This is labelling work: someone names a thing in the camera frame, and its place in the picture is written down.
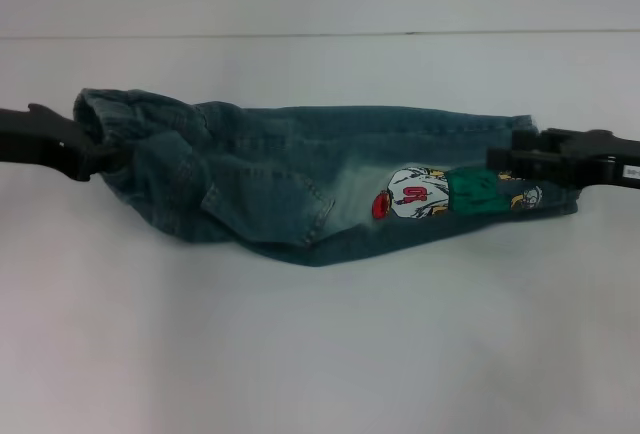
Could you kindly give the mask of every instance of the white label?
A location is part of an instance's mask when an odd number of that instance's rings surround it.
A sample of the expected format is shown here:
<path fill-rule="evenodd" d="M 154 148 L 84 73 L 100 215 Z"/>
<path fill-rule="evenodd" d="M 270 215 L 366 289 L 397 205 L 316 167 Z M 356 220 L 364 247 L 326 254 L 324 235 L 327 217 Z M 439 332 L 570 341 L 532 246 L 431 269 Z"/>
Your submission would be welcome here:
<path fill-rule="evenodd" d="M 624 166 L 622 177 L 640 180 L 640 166 Z"/>

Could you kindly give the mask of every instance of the back pocket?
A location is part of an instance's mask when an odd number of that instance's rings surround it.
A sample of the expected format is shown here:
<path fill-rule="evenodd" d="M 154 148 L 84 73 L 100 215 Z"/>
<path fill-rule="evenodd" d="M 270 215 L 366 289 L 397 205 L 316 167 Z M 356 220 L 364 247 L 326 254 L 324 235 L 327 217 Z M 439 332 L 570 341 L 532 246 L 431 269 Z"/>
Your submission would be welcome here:
<path fill-rule="evenodd" d="M 246 241 L 308 246 L 333 201 L 303 175 L 234 166 L 216 172 L 201 207 Z"/>

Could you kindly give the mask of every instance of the white wall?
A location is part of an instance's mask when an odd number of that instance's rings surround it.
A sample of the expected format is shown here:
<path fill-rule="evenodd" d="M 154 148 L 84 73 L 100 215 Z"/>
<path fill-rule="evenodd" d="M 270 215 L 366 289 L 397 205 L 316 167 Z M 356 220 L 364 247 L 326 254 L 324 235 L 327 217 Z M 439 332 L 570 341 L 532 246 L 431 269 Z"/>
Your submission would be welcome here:
<path fill-rule="evenodd" d="M 640 33 L 464 33 L 611 29 L 640 29 L 636 0 L 0 0 L 0 105 L 143 88 L 640 139 Z M 264 36 L 407 31 L 462 33 Z M 0 431 L 636 433 L 639 199 L 314 270 L 0 165 Z"/>

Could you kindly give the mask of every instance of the cartoon patch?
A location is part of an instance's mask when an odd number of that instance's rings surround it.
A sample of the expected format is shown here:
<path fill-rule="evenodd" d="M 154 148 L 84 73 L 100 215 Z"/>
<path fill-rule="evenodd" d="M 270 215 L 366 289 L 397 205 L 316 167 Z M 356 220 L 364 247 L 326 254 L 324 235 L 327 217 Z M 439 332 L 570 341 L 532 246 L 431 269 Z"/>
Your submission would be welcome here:
<path fill-rule="evenodd" d="M 518 180 L 501 173 L 502 181 Z M 512 209 L 533 209 L 542 200 L 539 187 L 528 189 L 511 200 Z M 397 171 L 387 189 L 373 201 L 374 219 L 384 219 L 391 211 L 398 217 L 422 219 L 444 214 L 449 209 L 449 182 L 443 171 L 427 167 L 408 167 Z"/>

